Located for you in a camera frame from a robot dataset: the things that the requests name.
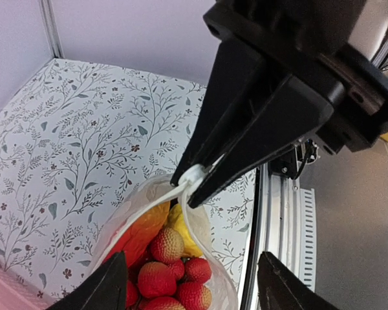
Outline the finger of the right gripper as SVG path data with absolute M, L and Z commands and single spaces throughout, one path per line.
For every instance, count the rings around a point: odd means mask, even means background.
M 171 178 L 172 185 L 190 167 L 209 167 L 224 154 L 243 126 L 237 120 L 239 107 L 264 66 L 264 57 L 240 40 L 219 45 L 195 130 Z
M 196 208 L 223 191 L 246 172 L 288 152 L 303 136 L 314 132 L 331 117 L 332 105 L 296 77 L 288 76 L 267 97 L 242 103 L 229 119 L 206 130 L 204 154 L 192 164 L 208 168 L 190 195 Z

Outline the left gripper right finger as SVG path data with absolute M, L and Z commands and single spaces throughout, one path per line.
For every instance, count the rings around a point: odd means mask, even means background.
M 338 310 L 311 291 L 270 252 L 263 252 L 257 270 L 259 305 L 271 310 Z

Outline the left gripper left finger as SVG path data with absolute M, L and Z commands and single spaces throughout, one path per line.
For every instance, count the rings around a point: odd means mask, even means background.
M 123 252 L 112 255 L 86 281 L 48 310 L 125 309 L 128 270 Z

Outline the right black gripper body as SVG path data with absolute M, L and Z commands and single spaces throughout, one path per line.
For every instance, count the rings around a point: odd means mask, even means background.
M 264 57 L 242 103 L 292 76 L 332 105 L 310 133 L 329 152 L 367 149 L 388 132 L 388 78 L 372 62 L 388 29 L 388 1 L 217 1 L 204 21 L 221 43 L 240 40 Z

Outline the red lychee toy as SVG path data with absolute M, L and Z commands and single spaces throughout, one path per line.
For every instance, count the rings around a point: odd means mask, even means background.
M 148 262 L 142 266 L 137 281 L 140 294 L 148 299 L 173 296 L 177 281 L 172 270 L 161 262 Z

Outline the clear dotted zip bag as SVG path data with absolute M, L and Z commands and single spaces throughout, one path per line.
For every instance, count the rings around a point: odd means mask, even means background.
M 123 254 L 126 309 L 237 309 L 236 288 L 211 251 L 208 215 L 189 203 L 205 176 L 194 165 L 175 186 L 168 175 L 149 178 L 103 225 L 89 272 Z

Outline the yellow toy pear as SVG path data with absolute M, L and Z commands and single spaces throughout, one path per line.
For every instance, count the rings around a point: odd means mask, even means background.
M 166 227 L 170 227 L 176 230 L 182 237 L 184 241 L 184 250 L 182 257 L 192 258 L 192 257 L 201 257 L 203 255 L 200 248 L 193 241 L 188 228 L 184 221 L 184 215 L 182 213 L 182 207 L 179 203 L 172 206 L 169 211 Z

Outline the pink plastic basket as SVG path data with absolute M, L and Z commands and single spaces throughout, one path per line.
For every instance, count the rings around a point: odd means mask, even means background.
M 21 275 L 0 268 L 0 309 L 47 309 L 58 301 Z

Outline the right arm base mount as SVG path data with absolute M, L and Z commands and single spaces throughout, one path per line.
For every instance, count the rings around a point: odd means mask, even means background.
M 312 139 L 307 139 L 304 143 L 270 161 L 268 164 L 269 173 L 296 180 L 307 165 L 317 160 L 319 156 L 318 150 L 317 144 Z

